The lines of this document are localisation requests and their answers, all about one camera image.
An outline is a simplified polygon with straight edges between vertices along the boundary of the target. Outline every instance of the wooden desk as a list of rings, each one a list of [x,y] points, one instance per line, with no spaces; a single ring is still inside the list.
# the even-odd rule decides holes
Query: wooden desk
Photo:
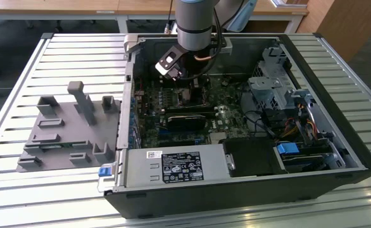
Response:
[[[127,33],[126,21],[130,19],[167,19],[171,0],[121,0],[118,7],[118,23],[121,32]],[[250,20],[290,21],[286,33],[295,33],[303,16],[309,14],[303,8],[277,8],[271,0],[258,0]]]
[[[0,0],[0,19],[115,19],[121,0]]]

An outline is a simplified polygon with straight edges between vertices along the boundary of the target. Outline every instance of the table leg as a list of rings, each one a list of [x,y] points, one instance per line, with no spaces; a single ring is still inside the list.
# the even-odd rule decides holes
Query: table leg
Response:
[[[289,23],[289,26],[286,28],[286,33],[297,33],[301,21],[303,19],[305,16],[302,15],[297,15],[294,16],[293,20]]]
[[[129,20],[129,16],[127,15],[119,15],[117,17],[121,33],[129,33],[127,20]]]
[[[26,20],[26,24],[27,24],[27,28],[29,28],[29,29],[33,29],[33,28],[34,28],[33,21]]]

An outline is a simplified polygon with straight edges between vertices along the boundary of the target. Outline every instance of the wooden cabinet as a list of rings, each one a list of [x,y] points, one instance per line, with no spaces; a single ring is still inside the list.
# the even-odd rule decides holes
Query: wooden cabinet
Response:
[[[298,32],[318,32],[350,61],[371,36],[371,0],[310,0]]]

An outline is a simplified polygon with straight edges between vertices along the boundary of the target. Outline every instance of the motherboard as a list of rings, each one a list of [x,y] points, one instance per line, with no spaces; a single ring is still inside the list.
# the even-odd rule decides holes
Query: motherboard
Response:
[[[229,75],[143,82],[135,94],[142,148],[218,144],[251,135],[239,104],[245,84]]]

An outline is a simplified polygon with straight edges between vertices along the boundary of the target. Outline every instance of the floor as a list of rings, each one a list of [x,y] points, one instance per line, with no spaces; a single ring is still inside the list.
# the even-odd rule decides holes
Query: floor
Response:
[[[45,32],[55,32],[57,21],[33,21],[29,29],[25,21],[0,20],[0,109],[9,97],[14,84],[21,76],[31,57],[41,36]],[[138,20],[129,22],[129,30],[134,33],[162,32],[166,21]],[[62,27],[67,33],[118,33],[114,20],[63,21]],[[350,66],[371,88],[371,38],[350,62]]]

